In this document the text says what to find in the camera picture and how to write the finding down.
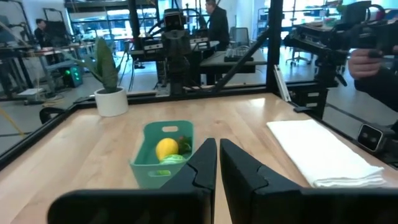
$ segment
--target white towel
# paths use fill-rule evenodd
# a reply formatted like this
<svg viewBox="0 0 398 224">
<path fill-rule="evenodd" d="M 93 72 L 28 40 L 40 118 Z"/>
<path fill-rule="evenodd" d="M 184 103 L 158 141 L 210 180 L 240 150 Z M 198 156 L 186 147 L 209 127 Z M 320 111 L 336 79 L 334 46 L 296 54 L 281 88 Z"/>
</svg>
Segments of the white towel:
<svg viewBox="0 0 398 224">
<path fill-rule="evenodd" d="M 312 187 L 378 187 L 386 183 L 383 167 L 368 164 L 314 120 L 267 125 Z"/>
</svg>

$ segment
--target man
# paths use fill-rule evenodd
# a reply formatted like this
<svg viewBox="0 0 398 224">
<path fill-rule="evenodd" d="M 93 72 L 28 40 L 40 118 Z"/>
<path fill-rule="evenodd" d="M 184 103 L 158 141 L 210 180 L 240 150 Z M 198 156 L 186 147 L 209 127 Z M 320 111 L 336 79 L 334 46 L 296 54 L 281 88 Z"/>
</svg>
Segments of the man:
<svg viewBox="0 0 398 224">
<path fill-rule="evenodd" d="M 355 79 L 355 88 L 398 112 L 398 76 L 381 66 L 381 58 L 369 58 L 369 51 L 355 50 L 348 60 L 349 73 Z"/>
<path fill-rule="evenodd" d="M 51 47 L 51 43 L 49 40 L 47 40 L 46 36 L 45 36 L 45 27 L 46 27 L 46 23 L 43 19 L 36 19 L 36 25 L 37 28 L 34 32 L 35 37 L 37 39 L 37 41 L 39 42 L 39 45 L 43 48 L 43 47 Z"/>
<path fill-rule="evenodd" d="M 215 0 L 206 0 L 206 12 L 209 18 L 209 39 L 217 40 L 216 50 L 223 51 L 229 45 L 229 26 L 226 11 L 217 6 Z M 207 85 L 214 85 L 215 81 L 222 78 L 222 74 L 207 74 Z"/>
</svg>

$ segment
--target desk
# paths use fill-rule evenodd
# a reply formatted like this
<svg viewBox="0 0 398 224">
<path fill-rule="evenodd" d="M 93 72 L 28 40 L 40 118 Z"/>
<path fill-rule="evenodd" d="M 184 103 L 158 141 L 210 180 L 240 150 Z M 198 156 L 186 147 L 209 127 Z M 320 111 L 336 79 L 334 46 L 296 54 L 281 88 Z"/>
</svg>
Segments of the desk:
<svg viewBox="0 0 398 224">
<path fill-rule="evenodd" d="M 213 67 L 213 66 L 233 66 L 236 62 L 224 62 L 225 51 L 215 52 L 212 56 L 204 59 L 201 63 L 201 67 Z M 253 61 L 246 62 L 245 65 L 267 65 L 266 58 L 261 50 L 256 50 L 253 54 Z"/>
<path fill-rule="evenodd" d="M 79 50 L 86 48 L 87 49 L 86 54 L 91 55 L 93 52 L 93 47 L 94 47 L 94 43 L 81 44 L 81 45 L 72 44 L 72 45 L 60 47 L 60 48 L 55 47 L 52 50 L 48 50 L 48 51 L 43 51 L 43 50 L 42 51 L 31 51 L 31 52 L 27 53 L 26 57 L 38 57 L 39 58 L 40 64 L 43 68 L 44 76 L 47 81 L 47 85 L 49 86 L 50 91 L 52 93 L 55 93 L 57 91 L 57 86 L 55 84 L 55 80 L 53 79 L 53 76 L 51 75 L 51 73 L 54 70 L 57 70 L 59 68 L 68 68 L 68 67 L 74 66 L 75 62 L 73 62 L 71 60 L 59 62 L 59 61 L 57 61 L 57 59 L 55 59 L 56 63 L 49 65 L 48 61 L 46 61 L 46 59 L 44 59 L 44 57 L 50 56 L 50 55 L 61 54 L 62 51 L 64 50 L 67 52 L 73 52 L 75 58 L 82 59 Z"/>
<path fill-rule="evenodd" d="M 232 66 L 236 65 L 236 62 L 224 62 L 225 53 L 225 51 L 215 52 L 200 63 L 200 73 L 208 74 L 207 85 L 214 84 L 214 78 L 211 78 L 211 76 L 228 73 Z M 246 62 L 237 73 L 255 73 L 256 65 L 267 65 L 267 61 L 261 50 L 255 51 L 252 57 L 253 61 Z"/>
<path fill-rule="evenodd" d="M 47 79 L 47 82 L 49 84 L 49 88 L 51 92 L 55 92 L 55 84 L 50 76 L 49 72 L 54 69 L 58 69 L 61 67 L 65 66 L 70 66 L 72 63 L 57 63 L 55 65 L 47 65 L 45 60 L 42 58 L 44 56 L 49 56 L 49 55 L 55 55 L 55 54 L 60 54 L 62 53 L 61 50 L 66 50 L 66 51 L 74 51 L 76 53 L 76 57 L 78 59 L 81 59 L 80 53 L 78 49 L 83 49 L 83 48 L 88 48 L 87 53 L 91 53 L 93 51 L 94 43 L 87 43 L 87 44 L 71 44 L 66 47 L 60 47 L 59 49 L 54 48 L 54 50 L 49 50 L 49 51 L 37 51 L 37 50 L 29 50 L 33 49 L 33 46 L 15 46 L 15 47 L 2 47 L 0 48 L 0 53 L 2 54 L 2 57 L 6 58 L 14 58 L 16 57 L 19 63 L 19 66 L 21 67 L 22 73 L 24 75 L 25 81 L 27 83 L 28 88 L 34 88 L 34 85 L 32 83 L 32 80 L 30 79 L 29 73 L 26 69 L 26 66 L 24 64 L 24 61 L 22 58 L 32 58 L 32 57 L 38 57 L 40 60 L 40 64 L 43 68 L 43 71 L 45 73 L 45 77 Z"/>
<path fill-rule="evenodd" d="M 218 142 L 228 138 L 286 178 L 309 186 L 266 126 L 269 121 L 309 117 L 293 112 L 291 105 L 272 93 L 132 105 L 128 113 L 115 118 L 101 118 L 96 109 L 87 109 L 71 115 L 0 172 L 0 223 L 44 224 L 54 199 L 74 189 L 136 189 L 127 161 L 137 154 L 143 127 L 153 121 L 173 119 L 187 119 L 195 125 L 196 146 L 206 138 Z M 383 166 L 342 141 L 369 163 Z M 386 180 L 398 186 L 394 180 L 398 171 L 385 167 Z M 215 223 L 231 223 L 220 162 Z"/>
</svg>

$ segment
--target potted plant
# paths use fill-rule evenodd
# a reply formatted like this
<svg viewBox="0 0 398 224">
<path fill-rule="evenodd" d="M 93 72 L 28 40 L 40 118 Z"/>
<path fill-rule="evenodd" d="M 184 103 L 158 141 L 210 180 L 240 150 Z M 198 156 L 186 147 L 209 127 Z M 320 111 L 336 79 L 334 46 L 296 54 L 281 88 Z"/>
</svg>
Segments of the potted plant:
<svg viewBox="0 0 398 224">
<path fill-rule="evenodd" d="M 84 56 L 84 60 L 77 60 L 64 51 L 63 54 L 70 60 L 75 61 L 79 66 L 87 68 L 103 84 L 104 88 L 94 92 L 99 115 L 112 117 L 128 111 L 129 105 L 126 90 L 118 86 L 118 74 L 124 55 L 119 66 L 116 66 L 112 50 L 102 37 L 95 42 L 94 60 L 89 55 Z"/>
</svg>

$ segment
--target green plastic basket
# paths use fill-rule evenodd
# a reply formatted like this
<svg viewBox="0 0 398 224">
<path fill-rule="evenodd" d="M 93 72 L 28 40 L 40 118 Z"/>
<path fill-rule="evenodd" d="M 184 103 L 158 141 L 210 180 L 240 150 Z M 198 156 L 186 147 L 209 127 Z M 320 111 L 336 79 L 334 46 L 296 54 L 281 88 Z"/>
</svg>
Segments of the green plastic basket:
<svg viewBox="0 0 398 224">
<path fill-rule="evenodd" d="M 171 179 L 192 156 L 192 153 L 184 154 L 185 162 L 179 164 L 160 165 L 156 157 L 156 145 L 163 138 L 178 140 L 180 136 L 192 138 L 193 124 L 189 121 L 159 121 L 149 123 L 144 128 L 144 142 L 134 161 L 130 161 L 131 169 L 141 189 L 158 189 Z"/>
</svg>

